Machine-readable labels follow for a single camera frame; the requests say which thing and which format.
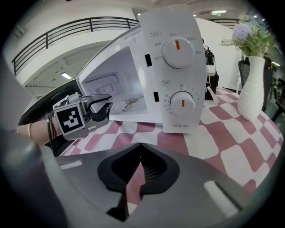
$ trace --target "black bag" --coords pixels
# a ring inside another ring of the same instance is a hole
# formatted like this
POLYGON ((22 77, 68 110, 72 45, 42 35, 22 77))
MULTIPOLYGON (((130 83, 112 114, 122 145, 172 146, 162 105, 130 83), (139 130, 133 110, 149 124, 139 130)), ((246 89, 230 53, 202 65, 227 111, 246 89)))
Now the black bag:
MULTIPOLYGON (((207 46, 207 48, 205 48, 204 46, 204 50, 205 50, 206 65, 215 65, 215 56, 213 52, 211 52, 211 50, 209 49, 209 46, 207 46)), ((218 86, 218 82, 219 82, 219 75, 217 74, 216 71, 215 75, 207 76, 206 88, 210 86, 214 94, 216 94, 216 88, 218 86)), ((213 100, 212 95, 207 89, 205 94, 205 100, 213 100)))
MULTIPOLYGON (((214 94, 216 94, 216 89, 217 89, 218 82, 219 82, 219 75, 216 72, 215 75, 210 76, 209 78, 210 78, 210 83, 208 83, 209 79, 207 78, 206 88, 210 86, 214 94)), ((213 97, 210 94, 209 90, 206 91, 205 100, 213 100, 213 97)))

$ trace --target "metal railing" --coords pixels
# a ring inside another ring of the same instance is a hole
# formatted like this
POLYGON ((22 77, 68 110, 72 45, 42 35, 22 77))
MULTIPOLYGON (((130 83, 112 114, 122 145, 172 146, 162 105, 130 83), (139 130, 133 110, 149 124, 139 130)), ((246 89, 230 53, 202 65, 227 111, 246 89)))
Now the metal railing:
POLYGON ((80 20, 74 20, 66 24, 62 24, 53 28, 39 36, 21 50, 12 60, 14 64, 15 76, 41 51, 48 49, 51 44, 59 42, 61 39, 72 36, 76 33, 87 33, 98 30, 125 29, 128 30, 138 25, 137 20, 114 17, 101 16, 90 17, 80 20))
POLYGON ((238 19, 209 19, 209 20, 227 26, 230 29, 233 29, 233 27, 239 23, 238 19))

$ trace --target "flower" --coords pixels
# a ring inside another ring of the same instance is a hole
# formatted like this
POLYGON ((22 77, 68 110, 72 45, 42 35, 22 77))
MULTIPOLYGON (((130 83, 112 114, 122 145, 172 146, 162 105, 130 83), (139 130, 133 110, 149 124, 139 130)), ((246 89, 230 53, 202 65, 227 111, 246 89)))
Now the flower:
POLYGON ((238 24, 233 29, 232 39, 245 41, 249 34, 252 34, 252 28, 248 24, 238 24))

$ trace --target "chair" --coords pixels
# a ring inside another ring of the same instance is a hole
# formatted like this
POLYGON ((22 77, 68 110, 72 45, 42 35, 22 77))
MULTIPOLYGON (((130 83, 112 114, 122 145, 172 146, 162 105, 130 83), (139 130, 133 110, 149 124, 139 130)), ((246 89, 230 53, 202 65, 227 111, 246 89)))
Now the chair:
MULTIPOLYGON (((243 88, 248 79, 250 65, 246 61, 241 60, 239 61, 238 66, 241 78, 241 88, 243 88)), ((272 73, 273 72, 270 69, 263 71, 264 101, 263 101, 262 111, 266 110, 267 97, 271 87, 272 73)))
POLYGON ((277 109, 276 113, 274 114, 274 116, 271 119, 273 122, 276 121, 276 119, 278 118, 278 116, 280 114, 285 113, 285 107, 281 103, 275 102, 275 104, 277 104, 278 109, 277 109))

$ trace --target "white vase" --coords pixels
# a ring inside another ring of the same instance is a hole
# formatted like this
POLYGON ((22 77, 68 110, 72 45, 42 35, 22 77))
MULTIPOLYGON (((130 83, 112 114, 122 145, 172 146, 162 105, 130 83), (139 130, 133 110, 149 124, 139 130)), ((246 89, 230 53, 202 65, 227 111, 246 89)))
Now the white vase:
POLYGON ((264 100, 263 71, 265 59, 249 56, 250 70, 248 79, 241 90, 237 104, 240 115, 254 120, 261 112, 264 100))

